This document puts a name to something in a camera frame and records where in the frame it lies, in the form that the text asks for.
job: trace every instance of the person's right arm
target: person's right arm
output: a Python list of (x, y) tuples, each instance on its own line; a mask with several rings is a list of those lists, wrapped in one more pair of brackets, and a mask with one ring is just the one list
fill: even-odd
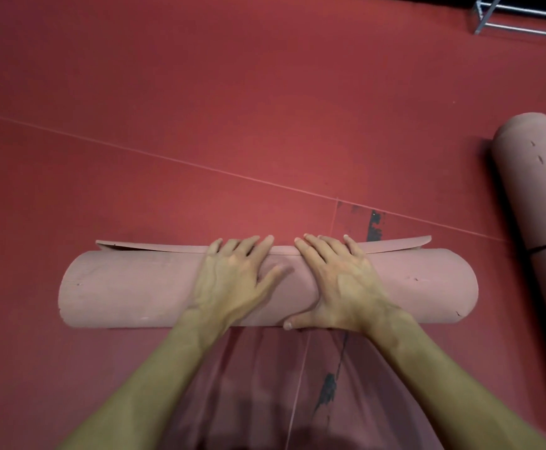
[(317, 307), (285, 329), (340, 328), (366, 335), (420, 404), (446, 449), (546, 449), (544, 439), (469, 376), (414, 318), (392, 304), (358, 244), (296, 239), (321, 292)]

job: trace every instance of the person's right hand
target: person's right hand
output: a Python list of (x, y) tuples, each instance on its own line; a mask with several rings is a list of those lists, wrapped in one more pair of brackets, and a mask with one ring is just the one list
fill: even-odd
[(296, 238), (296, 248), (313, 271), (321, 297), (314, 310), (287, 318), (284, 329), (331, 327), (365, 333), (379, 315), (397, 308), (352, 238), (344, 235), (345, 245), (331, 237), (304, 238)]

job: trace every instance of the hand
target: hand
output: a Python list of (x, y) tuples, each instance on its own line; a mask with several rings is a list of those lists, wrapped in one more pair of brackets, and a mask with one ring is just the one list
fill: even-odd
[(332, 327), (365, 333), (380, 313), (397, 308), (352, 238), (344, 235), (346, 245), (331, 237), (304, 238), (306, 242), (296, 238), (296, 248), (313, 271), (321, 297), (314, 310), (287, 318), (284, 329)]
[(273, 246), (272, 235), (254, 246), (260, 237), (214, 241), (206, 251), (194, 286), (194, 305), (208, 320), (224, 329), (246, 316), (283, 279), (287, 271), (276, 265), (258, 282), (258, 269)]

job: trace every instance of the person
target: person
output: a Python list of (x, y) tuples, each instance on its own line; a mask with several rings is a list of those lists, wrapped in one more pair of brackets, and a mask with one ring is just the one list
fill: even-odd
[[(157, 447), (173, 409), (214, 342), (288, 274), (258, 269), (273, 237), (213, 242), (193, 304), (166, 339), (61, 449)], [(369, 338), (420, 404), (446, 449), (546, 449), (544, 439), (463, 371), (394, 305), (358, 244), (306, 234), (295, 245), (313, 272), (320, 300), (286, 319), (284, 329), (337, 328)]]

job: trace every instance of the metal frame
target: metal frame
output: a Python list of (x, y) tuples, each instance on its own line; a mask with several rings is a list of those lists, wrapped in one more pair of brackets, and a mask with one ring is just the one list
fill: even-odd
[[(501, 5), (499, 4), (501, 0), (494, 0), (491, 3), (484, 2), (483, 0), (477, 0), (475, 2), (474, 9), (477, 11), (477, 14), (479, 16), (479, 25), (477, 25), (477, 28), (475, 29), (476, 35), (479, 35), (483, 27), (494, 27), (494, 28), (500, 28), (503, 30), (511, 30), (511, 31), (517, 31), (517, 32), (524, 32), (524, 33), (533, 33), (536, 35), (544, 35), (546, 36), (545, 30), (535, 30), (531, 28), (523, 28), (523, 27), (513, 27), (510, 25), (502, 25), (500, 23), (490, 23), (488, 22), (489, 17), (494, 13), (496, 9), (503, 9), (504, 11), (510, 11), (513, 13), (520, 13), (520, 14), (531, 14), (539, 17), (546, 17), (546, 11), (538, 11), (537, 9), (526, 9), (523, 7), (517, 6), (508, 6), (508, 5)], [(488, 8), (488, 10), (483, 13), (483, 8)]]

